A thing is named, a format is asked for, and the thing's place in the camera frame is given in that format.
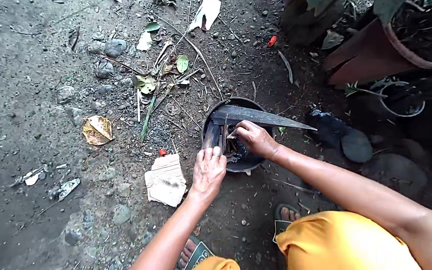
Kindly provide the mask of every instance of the black pot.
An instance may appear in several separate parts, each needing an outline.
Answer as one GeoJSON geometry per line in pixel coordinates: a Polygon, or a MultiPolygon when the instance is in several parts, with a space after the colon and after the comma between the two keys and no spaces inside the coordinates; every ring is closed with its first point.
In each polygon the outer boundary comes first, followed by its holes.
{"type": "MultiPolygon", "coordinates": [[[[214,111],[216,111],[220,106],[225,104],[236,105],[244,108],[266,112],[266,110],[263,109],[255,101],[243,97],[231,97],[230,99],[221,101],[218,104],[216,104],[213,108],[211,108],[208,115],[206,116],[206,120],[204,121],[204,126],[201,130],[201,143],[205,139],[205,133],[208,128],[209,121],[211,120],[210,115],[214,111]]],[[[264,129],[269,133],[270,136],[273,136],[273,128],[265,127],[264,129]]],[[[226,165],[226,171],[233,172],[233,173],[243,173],[243,172],[251,171],[256,167],[258,167],[259,164],[261,164],[263,161],[265,161],[263,157],[255,155],[253,153],[248,153],[246,157],[239,159],[237,163],[228,163],[226,165]]]]}

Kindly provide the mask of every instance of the dirt ground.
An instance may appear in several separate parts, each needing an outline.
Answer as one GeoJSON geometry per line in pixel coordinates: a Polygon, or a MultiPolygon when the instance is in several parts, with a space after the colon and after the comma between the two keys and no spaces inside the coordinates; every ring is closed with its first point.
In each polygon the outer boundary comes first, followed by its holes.
{"type": "MultiPolygon", "coordinates": [[[[183,31],[188,24],[188,6],[191,3],[192,18],[200,1],[177,1],[177,8],[148,1],[131,3],[0,0],[0,269],[127,269],[175,211],[148,202],[144,186],[144,172],[158,149],[173,149],[171,139],[181,156],[184,175],[191,182],[195,154],[201,146],[196,124],[183,111],[168,115],[164,107],[172,98],[167,97],[151,115],[149,132],[140,145],[142,124],[132,121],[136,116],[135,95],[132,87],[123,83],[131,74],[121,73],[115,65],[117,76],[96,78],[100,59],[88,54],[87,47],[94,33],[103,34],[107,40],[115,31],[116,38],[128,42],[126,53],[118,59],[142,70],[152,68],[160,46],[153,45],[149,52],[131,50],[150,15],[143,6],[183,31]],[[77,26],[80,37],[73,51],[68,36],[77,26]],[[66,104],[57,100],[57,90],[63,85],[75,89],[66,104]],[[112,89],[100,91],[103,85],[112,89]],[[90,107],[93,101],[106,106],[95,111],[90,107]],[[114,141],[98,147],[86,143],[81,135],[82,119],[94,114],[114,121],[114,141]],[[67,168],[55,169],[64,163],[67,168]],[[42,164],[51,170],[44,180],[33,186],[9,187],[16,176],[42,164]],[[54,204],[47,190],[68,169],[65,181],[79,177],[81,185],[54,204]],[[131,185],[129,194],[117,191],[121,183],[131,185]],[[130,220],[122,225],[113,223],[117,205],[130,209],[130,220]]],[[[344,120],[343,92],[325,86],[325,75],[319,69],[324,53],[285,45],[278,28],[282,8],[280,1],[223,1],[221,18],[242,40],[249,41],[228,40],[231,32],[219,20],[210,31],[196,29],[190,39],[205,55],[216,80],[225,86],[226,96],[253,99],[254,82],[255,101],[270,112],[283,112],[285,117],[305,122],[309,106],[314,104],[344,120]],[[219,33],[218,38],[213,38],[215,33],[219,33]],[[279,40],[275,47],[267,48],[265,44],[273,35],[279,40]],[[290,61],[297,83],[288,82],[278,50],[290,61]],[[319,56],[311,58],[309,52],[319,56]]],[[[168,37],[179,39],[170,25],[156,21],[166,32],[161,44],[168,37]]],[[[178,45],[176,54],[188,54],[191,68],[204,68],[201,59],[195,63],[196,53],[186,42],[178,45]]],[[[204,74],[209,79],[206,68],[204,74]]],[[[211,89],[207,80],[202,82],[211,89]]],[[[188,89],[171,92],[200,125],[207,110],[219,102],[211,91],[203,90],[204,86],[192,81],[188,89]]],[[[321,148],[305,131],[287,129],[276,139],[308,156],[352,168],[339,153],[321,148]]],[[[319,195],[299,192],[273,179],[311,188],[266,161],[251,176],[228,173],[219,196],[199,222],[199,237],[208,247],[217,255],[238,260],[242,269],[277,267],[279,251],[271,242],[272,207],[277,203],[299,202],[311,213],[338,209],[319,195]]]]}

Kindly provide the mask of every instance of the stone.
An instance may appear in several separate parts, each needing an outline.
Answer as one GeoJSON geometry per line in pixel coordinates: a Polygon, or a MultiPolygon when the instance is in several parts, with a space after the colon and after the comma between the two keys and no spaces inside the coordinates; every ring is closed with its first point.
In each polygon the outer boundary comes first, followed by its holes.
{"type": "Polygon", "coordinates": [[[88,46],[88,52],[92,54],[103,54],[105,43],[101,41],[94,41],[88,46]]]}
{"type": "Polygon", "coordinates": [[[113,64],[106,59],[101,60],[96,69],[96,77],[100,79],[109,79],[113,74],[114,74],[113,64]]]}
{"type": "Polygon", "coordinates": [[[397,154],[381,154],[363,165],[361,174],[401,194],[416,199],[428,178],[416,163],[397,154]]]}
{"type": "Polygon", "coordinates": [[[113,223],[116,225],[123,225],[131,218],[131,211],[128,206],[118,204],[114,207],[113,223]]]}
{"type": "Polygon", "coordinates": [[[107,56],[116,58],[123,54],[128,47],[128,43],[122,39],[112,39],[106,41],[104,52],[107,56]]]}
{"type": "Polygon", "coordinates": [[[57,90],[57,102],[67,104],[75,95],[75,88],[70,85],[63,85],[57,90]]]}
{"type": "Polygon", "coordinates": [[[130,183],[120,183],[117,185],[117,194],[121,197],[129,197],[131,194],[130,183]]]}
{"type": "Polygon", "coordinates": [[[347,134],[341,138],[341,146],[344,155],[356,163],[368,162],[373,156],[373,147],[368,137],[357,129],[350,129],[347,134]]]}
{"type": "Polygon", "coordinates": [[[100,95],[105,95],[108,94],[111,91],[111,89],[113,89],[113,86],[111,84],[105,84],[101,86],[101,88],[99,88],[97,92],[100,95]]]}
{"type": "Polygon", "coordinates": [[[99,32],[94,32],[93,35],[91,36],[91,38],[93,40],[104,41],[104,35],[102,33],[99,33],[99,32]]]}
{"type": "Polygon", "coordinates": [[[98,101],[93,101],[93,102],[91,102],[90,107],[93,111],[97,112],[101,109],[101,103],[99,103],[98,101]]]}

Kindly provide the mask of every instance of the hand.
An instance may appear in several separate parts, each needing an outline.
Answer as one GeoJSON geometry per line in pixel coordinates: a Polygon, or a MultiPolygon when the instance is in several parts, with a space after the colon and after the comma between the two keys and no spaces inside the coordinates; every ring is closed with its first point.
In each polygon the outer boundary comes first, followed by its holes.
{"type": "Polygon", "coordinates": [[[188,196],[196,197],[209,206],[218,195],[225,175],[226,157],[221,155],[219,146],[199,151],[188,196]]]}
{"type": "Polygon", "coordinates": [[[279,149],[280,144],[268,134],[266,129],[253,122],[244,120],[237,123],[235,132],[238,140],[249,151],[267,160],[272,159],[279,149]]]}

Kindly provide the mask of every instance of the foot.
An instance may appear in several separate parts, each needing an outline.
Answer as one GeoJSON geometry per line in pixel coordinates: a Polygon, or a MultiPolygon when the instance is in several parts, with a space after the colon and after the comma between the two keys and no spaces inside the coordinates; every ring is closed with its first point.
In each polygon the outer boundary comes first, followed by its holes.
{"type": "Polygon", "coordinates": [[[188,239],[188,241],[184,245],[183,252],[181,252],[181,260],[179,260],[181,269],[184,269],[186,267],[186,264],[188,264],[189,258],[191,257],[191,254],[195,251],[195,249],[196,244],[191,241],[191,239],[188,239]]]}
{"type": "Polygon", "coordinates": [[[299,213],[295,213],[293,210],[289,210],[287,207],[281,208],[281,218],[284,221],[293,222],[301,218],[299,213]]]}

